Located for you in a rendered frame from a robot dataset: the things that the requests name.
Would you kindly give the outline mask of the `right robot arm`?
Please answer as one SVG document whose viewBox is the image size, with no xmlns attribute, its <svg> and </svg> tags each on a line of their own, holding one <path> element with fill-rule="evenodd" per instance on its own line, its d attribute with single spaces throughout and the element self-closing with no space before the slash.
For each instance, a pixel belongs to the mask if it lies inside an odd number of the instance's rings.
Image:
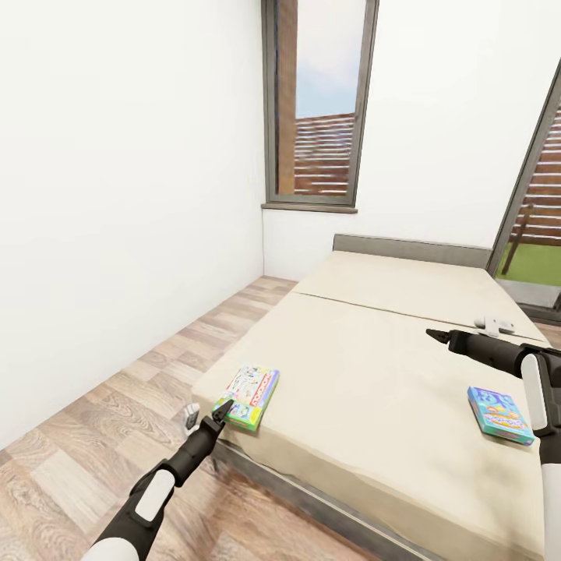
<svg viewBox="0 0 561 561">
<path fill-rule="evenodd" d="M 473 324 L 473 333 L 458 329 L 427 329 L 425 333 L 449 344 L 450 352 L 523 380 L 533 434 L 540 439 L 544 561 L 561 561 L 561 350 L 499 340 L 500 333 L 515 333 L 510 320 L 485 314 Z"/>
</svg>

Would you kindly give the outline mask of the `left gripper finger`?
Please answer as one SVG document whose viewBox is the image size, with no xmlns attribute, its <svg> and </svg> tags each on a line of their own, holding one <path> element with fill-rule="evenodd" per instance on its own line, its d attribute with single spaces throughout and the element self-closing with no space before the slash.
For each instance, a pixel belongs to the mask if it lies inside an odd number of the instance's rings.
<svg viewBox="0 0 561 561">
<path fill-rule="evenodd" d="M 222 405 L 221 407 L 219 407 L 217 410 L 215 410 L 212 414 L 212 419 L 219 424 L 220 427 L 223 427 L 224 423 L 222 422 L 224 416 L 228 413 L 228 411 L 231 409 L 231 406 L 234 404 L 234 400 L 230 399 L 228 402 L 226 402 L 224 405 Z"/>
</svg>

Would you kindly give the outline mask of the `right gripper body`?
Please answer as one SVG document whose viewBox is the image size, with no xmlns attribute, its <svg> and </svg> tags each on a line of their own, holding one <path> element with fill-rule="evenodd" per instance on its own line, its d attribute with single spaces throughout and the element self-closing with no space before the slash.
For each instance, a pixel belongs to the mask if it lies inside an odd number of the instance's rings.
<svg viewBox="0 0 561 561">
<path fill-rule="evenodd" d="M 493 362 L 493 353 L 496 347 L 504 344 L 504 342 L 505 340 L 499 340 L 498 337 L 453 329 L 447 349 L 450 352 L 455 352 L 455 354 L 466 355 L 476 362 L 485 363 L 487 366 L 498 369 Z"/>
</svg>

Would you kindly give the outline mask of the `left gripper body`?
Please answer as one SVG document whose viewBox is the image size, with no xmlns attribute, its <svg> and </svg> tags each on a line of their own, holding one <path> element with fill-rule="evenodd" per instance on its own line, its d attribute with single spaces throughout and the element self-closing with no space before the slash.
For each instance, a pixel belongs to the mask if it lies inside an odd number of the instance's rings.
<svg viewBox="0 0 561 561">
<path fill-rule="evenodd" d="M 178 448 L 178 450 L 185 450 L 193 458 L 195 470 L 204 458 L 212 453 L 222 428 L 206 415 L 201 419 L 199 428 Z"/>
</svg>

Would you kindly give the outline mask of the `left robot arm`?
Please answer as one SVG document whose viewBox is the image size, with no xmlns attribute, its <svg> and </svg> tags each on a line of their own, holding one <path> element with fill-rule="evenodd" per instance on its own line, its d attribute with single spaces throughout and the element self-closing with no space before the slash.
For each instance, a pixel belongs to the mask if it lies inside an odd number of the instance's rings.
<svg viewBox="0 0 561 561">
<path fill-rule="evenodd" d="M 222 420 L 234 402 L 230 399 L 199 425 L 199 404 L 192 403 L 184 410 L 180 427 L 185 442 L 133 486 L 129 500 L 80 561 L 146 561 L 174 487 L 182 487 L 210 456 L 223 428 Z"/>
</svg>

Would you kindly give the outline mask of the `board game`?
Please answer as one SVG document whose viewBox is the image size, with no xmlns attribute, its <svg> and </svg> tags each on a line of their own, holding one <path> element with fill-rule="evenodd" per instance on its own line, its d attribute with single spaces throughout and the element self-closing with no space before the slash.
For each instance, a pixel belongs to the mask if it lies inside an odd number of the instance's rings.
<svg viewBox="0 0 561 561">
<path fill-rule="evenodd" d="M 235 402 L 222 422 L 255 432 L 280 376 L 280 370 L 243 362 L 211 409 L 211 414 L 233 399 Z"/>
<path fill-rule="evenodd" d="M 511 396 L 473 386 L 467 391 L 483 432 L 532 445 L 535 437 Z"/>
</svg>

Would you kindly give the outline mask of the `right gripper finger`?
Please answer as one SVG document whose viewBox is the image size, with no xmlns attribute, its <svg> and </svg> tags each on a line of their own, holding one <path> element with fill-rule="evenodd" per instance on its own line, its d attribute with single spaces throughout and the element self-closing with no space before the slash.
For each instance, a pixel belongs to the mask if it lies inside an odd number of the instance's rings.
<svg viewBox="0 0 561 561">
<path fill-rule="evenodd" d="M 435 340 L 439 341 L 440 343 L 448 344 L 450 335 L 452 334 L 452 330 L 449 330 L 449 332 L 444 332 L 443 330 L 427 329 L 425 333 L 427 333 L 427 335 L 429 335 L 430 337 L 435 338 Z"/>
</svg>

